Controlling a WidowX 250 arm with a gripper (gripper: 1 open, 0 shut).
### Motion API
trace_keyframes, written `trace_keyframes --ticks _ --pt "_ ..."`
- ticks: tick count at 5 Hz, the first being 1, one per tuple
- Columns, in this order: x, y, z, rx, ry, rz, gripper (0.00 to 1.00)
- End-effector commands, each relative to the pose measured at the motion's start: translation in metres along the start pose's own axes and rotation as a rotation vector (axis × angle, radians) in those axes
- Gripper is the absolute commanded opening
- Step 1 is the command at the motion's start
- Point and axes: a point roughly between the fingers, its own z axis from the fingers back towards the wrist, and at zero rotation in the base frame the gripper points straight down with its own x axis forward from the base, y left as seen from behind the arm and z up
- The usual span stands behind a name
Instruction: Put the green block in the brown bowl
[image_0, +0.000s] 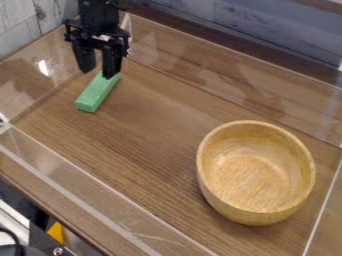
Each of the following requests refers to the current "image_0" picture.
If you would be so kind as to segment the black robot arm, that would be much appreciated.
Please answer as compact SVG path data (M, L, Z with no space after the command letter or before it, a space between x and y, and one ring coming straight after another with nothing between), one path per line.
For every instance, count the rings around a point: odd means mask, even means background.
M101 72L111 79L121 70L128 56L129 32L119 26L120 0L77 0L79 17L65 19L64 40L71 43L79 69L88 73L96 67L95 51L101 52Z

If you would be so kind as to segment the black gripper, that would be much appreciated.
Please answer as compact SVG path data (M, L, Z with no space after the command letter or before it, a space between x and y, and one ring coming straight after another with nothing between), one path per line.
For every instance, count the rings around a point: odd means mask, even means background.
M64 26L64 40L72 44L80 71L88 73L96 67L95 49L99 49L103 57L103 76L111 79L121 70L121 59L128 54L131 34L119 26L108 31L93 31L79 19L67 19Z

